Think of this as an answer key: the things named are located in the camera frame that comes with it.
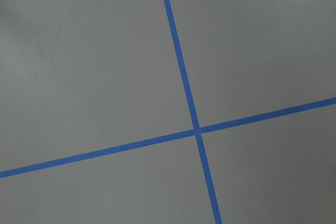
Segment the brown paper table cover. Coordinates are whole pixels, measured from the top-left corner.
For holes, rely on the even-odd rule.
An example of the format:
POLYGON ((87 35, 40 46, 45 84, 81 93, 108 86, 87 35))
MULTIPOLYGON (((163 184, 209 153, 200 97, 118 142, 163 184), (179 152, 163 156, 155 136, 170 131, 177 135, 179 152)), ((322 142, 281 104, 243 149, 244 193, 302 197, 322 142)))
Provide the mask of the brown paper table cover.
POLYGON ((1 0, 1 223, 335 223, 335 0, 1 0))

